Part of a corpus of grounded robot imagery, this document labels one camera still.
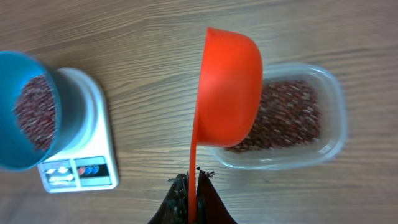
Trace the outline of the red scoop with blue handle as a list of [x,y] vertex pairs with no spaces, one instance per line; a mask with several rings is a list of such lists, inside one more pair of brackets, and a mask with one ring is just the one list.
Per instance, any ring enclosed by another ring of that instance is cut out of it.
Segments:
[[262,57],[248,36],[207,28],[190,145],[188,221],[197,215],[197,146],[231,147],[250,132],[262,91]]

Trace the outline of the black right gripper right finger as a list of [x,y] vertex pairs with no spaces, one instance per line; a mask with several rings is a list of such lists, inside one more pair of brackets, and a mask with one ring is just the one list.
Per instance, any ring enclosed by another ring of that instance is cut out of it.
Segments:
[[197,186],[197,224],[237,224],[229,214],[216,189],[211,183],[215,172],[199,171]]

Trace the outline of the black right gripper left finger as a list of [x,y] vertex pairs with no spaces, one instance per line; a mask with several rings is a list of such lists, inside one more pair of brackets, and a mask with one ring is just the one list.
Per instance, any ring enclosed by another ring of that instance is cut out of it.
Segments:
[[178,174],[168,181],[172,185],[148,224],[188,224],[188,177]]

